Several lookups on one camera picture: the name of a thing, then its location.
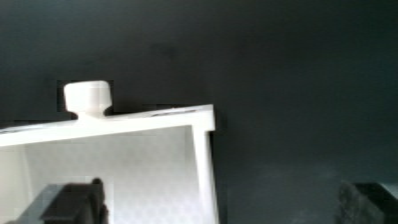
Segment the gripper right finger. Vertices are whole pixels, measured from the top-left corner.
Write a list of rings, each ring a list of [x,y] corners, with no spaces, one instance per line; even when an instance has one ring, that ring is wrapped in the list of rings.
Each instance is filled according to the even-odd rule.
[[[334,224],[398,224],[398,183],[341,184]]]

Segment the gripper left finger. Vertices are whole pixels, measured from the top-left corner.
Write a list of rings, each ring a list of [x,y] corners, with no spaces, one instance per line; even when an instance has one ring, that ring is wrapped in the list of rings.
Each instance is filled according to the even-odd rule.
[[[49,184],[15,224],[108,224],[101,179],[94,178],[88,183]]]

